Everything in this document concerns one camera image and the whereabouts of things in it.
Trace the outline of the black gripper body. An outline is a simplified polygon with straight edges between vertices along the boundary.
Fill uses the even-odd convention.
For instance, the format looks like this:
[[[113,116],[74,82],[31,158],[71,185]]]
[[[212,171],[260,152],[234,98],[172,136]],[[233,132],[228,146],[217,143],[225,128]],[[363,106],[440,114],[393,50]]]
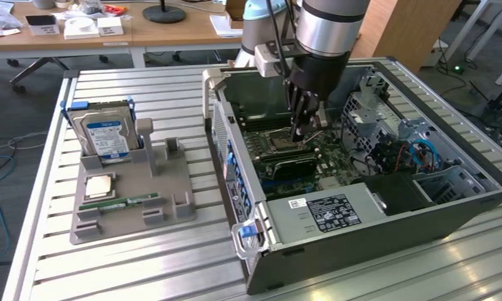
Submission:
[[[349,53],[340,56],[324,57],[317,55],[300,56],[293,59],[289,80],[303,91],[327,100],[337,86],[344,72]]]

